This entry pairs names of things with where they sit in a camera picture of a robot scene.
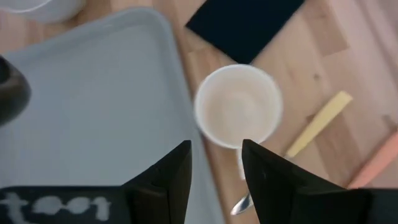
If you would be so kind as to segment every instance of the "orange object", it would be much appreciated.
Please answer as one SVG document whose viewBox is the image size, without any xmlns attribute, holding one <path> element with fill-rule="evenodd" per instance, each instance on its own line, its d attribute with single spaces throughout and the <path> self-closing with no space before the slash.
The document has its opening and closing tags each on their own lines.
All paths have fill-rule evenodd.
<svg viewBox="0 0 398 224">
<path fill-rule="evenodd" d="M 391 136 L 379 151 L 349 183 L 349 189 L 364 187 L 382 172 L 398 156 L 398 133 Z"/>
</svg>

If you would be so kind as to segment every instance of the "white bowl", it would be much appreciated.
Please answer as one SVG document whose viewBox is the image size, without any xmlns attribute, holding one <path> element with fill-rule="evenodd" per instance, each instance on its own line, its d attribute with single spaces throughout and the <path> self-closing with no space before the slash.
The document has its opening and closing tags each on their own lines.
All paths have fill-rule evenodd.
<svg viewBox="0 0 398 224">
<path fill-rule="evenodd" d="M 63 22 L 80 12 L 86 0 L 0 0 L 0 8 L 43 23 Z"/>
<path fill-rule="evenodd" d="M 215 144 L 240 149 L 243 139 L 265 141 L 277 129 L 283 100 L 274 79 L 250 65 L 214 71 L 195 96 L 197 124 Z"/>
</svg>

